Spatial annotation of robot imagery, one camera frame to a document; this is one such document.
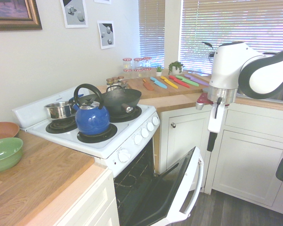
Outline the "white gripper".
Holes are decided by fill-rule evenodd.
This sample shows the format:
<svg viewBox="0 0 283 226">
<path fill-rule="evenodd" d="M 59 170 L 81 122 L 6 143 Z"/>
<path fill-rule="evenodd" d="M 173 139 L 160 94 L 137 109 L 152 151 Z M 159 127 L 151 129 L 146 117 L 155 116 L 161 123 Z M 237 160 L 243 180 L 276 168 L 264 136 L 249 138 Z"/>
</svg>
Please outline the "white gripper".
<svg viewBox="0 0 283 226">
<path fill-rule="evenodd" d="M 216 132 L 220 132 L 222 120 L 225 112 L 225 104 L 214 103 L 210 112 L 208 121 L 208 130 L 210 131 L 207 150 L 212 152 L 216 140 Z"/>
</svg>

